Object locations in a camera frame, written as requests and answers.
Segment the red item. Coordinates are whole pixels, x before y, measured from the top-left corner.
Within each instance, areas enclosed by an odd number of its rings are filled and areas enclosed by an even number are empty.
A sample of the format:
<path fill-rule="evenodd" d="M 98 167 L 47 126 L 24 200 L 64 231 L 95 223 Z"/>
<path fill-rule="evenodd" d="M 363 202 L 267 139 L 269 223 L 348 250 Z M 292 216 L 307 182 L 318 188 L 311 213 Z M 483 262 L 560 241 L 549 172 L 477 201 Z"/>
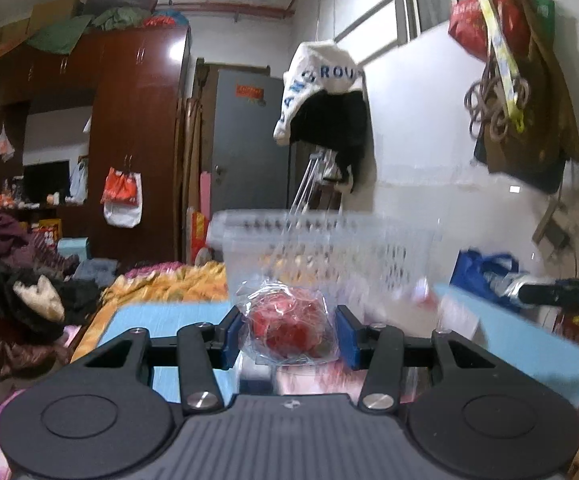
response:
<path fill-rule="evenodd" d="M 242 350 L 255 362 L 305 365 L 337 359 L 334 316 L 318 290 L 255 278 L 242 283 L 234 299 L 244 316 Z"/>

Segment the yellow patterned blanket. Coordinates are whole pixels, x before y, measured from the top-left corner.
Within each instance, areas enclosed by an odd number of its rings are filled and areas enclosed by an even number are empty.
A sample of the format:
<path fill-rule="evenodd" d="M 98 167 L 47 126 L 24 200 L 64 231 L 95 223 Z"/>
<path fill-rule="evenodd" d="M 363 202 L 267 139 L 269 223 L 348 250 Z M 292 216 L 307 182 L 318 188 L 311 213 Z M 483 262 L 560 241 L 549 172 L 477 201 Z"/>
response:
<path fill-rule="evenodd" d="M 102 292 L 102 307 L 84 332 L 72 361 L 96 348 L 113 315 L 129 304 L 147 302 L 200 302 L 228 299 L 227 270 L 223 263 L 209 261 L 202 266 L 174 266 L 148 274 L 120 275 Z"/>

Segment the translucent plastic laundry basket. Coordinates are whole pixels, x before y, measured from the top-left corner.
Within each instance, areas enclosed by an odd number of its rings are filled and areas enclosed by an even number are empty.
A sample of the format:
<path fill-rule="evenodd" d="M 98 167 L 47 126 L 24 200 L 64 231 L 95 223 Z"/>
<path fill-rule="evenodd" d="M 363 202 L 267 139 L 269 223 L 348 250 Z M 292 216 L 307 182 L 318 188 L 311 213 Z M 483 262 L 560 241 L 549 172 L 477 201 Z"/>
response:
<path fill-rule="evenodd" d="M 276 280 L 321 292 L 359 320 L 427 337 L 437 326 L 428 260 L 436 235 L 363 212 L 227 210 L 207 244 L 224 259 L 229 295 Z"/>

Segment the blue shopping bag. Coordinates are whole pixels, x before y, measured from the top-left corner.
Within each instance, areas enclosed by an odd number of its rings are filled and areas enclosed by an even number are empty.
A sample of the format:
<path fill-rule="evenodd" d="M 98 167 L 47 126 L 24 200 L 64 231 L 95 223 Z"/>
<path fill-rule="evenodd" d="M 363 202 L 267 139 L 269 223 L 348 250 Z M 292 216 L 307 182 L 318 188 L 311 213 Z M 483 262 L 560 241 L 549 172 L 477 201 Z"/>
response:
<path fill-rule="evenodd" d="M 507 274 L 518 272 L 519 262 L 508 252 L 483 255 L 477 249 L 465 249 L 457 255 L 450 284 L 498 307 L 518 313 L 520 307 L 492 288 L 496 281 L 505 278 Z"/>

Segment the brown hanging bag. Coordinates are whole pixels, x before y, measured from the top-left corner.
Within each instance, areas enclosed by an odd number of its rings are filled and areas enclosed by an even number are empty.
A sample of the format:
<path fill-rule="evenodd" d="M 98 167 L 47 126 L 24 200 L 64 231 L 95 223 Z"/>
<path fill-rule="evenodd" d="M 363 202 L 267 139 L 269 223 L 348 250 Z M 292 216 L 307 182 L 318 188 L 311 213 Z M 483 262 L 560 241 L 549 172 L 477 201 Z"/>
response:
<path fill-rule="evenodd" d="M 495 12 L 518 66 L 513 86 L 523 124 L 506 117 L 503 81 L 491 56 L 483 76 L 465 94 L 471 124 L 478 127 L 474 156 L 491 174 L 554 194 L 567 162 L 579 162 L 579 132 L 553 35 L 535 0 L 495 0 Z"/>

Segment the grey metal door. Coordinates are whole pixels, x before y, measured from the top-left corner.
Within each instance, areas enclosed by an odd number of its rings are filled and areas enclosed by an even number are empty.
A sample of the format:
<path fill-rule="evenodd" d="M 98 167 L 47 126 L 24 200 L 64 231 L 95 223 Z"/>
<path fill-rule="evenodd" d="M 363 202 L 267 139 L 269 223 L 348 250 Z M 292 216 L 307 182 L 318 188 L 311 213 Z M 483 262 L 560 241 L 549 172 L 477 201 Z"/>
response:
<path fill-rule="evenodd" d="M 219 70 L 212 135 L 212 212 L 288 206 L 291 152 L 276 144 L 283 82 Z"/>

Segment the light blue box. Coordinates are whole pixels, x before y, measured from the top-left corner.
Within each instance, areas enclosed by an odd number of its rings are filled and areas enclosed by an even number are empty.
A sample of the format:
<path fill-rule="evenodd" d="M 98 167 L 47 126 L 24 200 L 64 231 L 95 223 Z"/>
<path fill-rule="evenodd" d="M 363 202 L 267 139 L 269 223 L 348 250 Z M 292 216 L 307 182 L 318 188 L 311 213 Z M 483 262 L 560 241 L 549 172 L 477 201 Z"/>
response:
<path fill-rule="evenodd" d="M 56 250 L 63 258 L 76 256 L 80 261 L 90 258 L 88 237 L 63 237 L 58 241 Z"/>

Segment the orange white plastic bag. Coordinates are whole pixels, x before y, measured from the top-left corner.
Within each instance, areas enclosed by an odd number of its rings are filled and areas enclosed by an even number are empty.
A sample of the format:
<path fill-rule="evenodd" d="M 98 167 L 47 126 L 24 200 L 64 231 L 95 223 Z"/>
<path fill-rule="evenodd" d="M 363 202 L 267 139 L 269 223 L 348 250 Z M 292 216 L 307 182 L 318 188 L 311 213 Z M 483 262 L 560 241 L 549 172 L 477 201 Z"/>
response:
<path fill-rule="evenodd" d="M 111 167 L 105 179 L 101 204 L 109 226 L 122 229 L 138 226 L 143 211 L 141 175 Z"/>

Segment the black hanging garment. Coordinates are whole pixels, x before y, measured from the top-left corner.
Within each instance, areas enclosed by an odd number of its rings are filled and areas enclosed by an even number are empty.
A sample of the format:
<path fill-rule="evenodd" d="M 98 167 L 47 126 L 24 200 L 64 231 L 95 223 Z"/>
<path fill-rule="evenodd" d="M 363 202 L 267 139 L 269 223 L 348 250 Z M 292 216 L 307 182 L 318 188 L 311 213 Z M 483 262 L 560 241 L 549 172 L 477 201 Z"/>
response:
<path fill-rule="evenodd" d="M 342 94 L 322 90 L 309 96 L 289 122 L 291 142 L 303 141 L 335 153 L 335 162 L 351 188 L 360 178 L 369 139 L 369 107 L 362 90 Z"/>

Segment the dark red wooden wardrobe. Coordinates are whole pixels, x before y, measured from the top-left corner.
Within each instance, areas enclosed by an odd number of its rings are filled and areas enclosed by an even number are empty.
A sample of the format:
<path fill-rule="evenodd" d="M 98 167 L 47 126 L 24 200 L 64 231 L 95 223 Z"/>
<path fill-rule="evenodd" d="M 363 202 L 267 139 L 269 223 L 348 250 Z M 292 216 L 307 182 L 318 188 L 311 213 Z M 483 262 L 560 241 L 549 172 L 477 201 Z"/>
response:
<path fill-rule="evenodd" d="M 68 55 L 21 44 L 0 58 L 0 131 L 19 134 L 41 104 L 92 101 L 88 200 L 77 214 L 96 257 L 121 263 L 180 257 L 184 81 L 190 64 L 186 26 L 90 32 Z M 0 184 L 4 178 L 0 162 Z M 142 179 L 140 223 L 110 226 L 101 196 L 110 169 Z"/>

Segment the purple clothes pile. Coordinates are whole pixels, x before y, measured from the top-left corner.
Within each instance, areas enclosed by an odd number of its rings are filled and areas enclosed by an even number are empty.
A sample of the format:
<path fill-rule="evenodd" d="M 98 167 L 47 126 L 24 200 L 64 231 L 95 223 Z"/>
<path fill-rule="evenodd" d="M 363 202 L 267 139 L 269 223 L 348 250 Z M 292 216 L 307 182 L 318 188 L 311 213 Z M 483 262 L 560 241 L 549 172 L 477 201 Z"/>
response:
<path fill-rule="evenodd" d="M 0 212 L 0 263 L 9 269 L 49 271 L 50 276 L 66 278 L 76 271 L 79 258 L 61 256 L 42 234 L 27 233 L 13 217 Z"/>

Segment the white hanging garment blue letters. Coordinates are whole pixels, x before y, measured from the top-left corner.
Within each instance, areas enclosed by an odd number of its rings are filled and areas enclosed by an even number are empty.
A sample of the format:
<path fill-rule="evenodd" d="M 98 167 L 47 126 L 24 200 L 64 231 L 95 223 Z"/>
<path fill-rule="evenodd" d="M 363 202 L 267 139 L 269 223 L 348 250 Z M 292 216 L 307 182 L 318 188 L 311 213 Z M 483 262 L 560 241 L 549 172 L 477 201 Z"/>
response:
<path fill-rule="evenodd" d="M 299 44 L 283 75 L 280 118 L 273 130 L 276 144 L 291 143 L 291 120 L 311 96 L 320 91 L 334 96 L 361 91 L 362 78 L 362 68 L 334 40 Z"/>

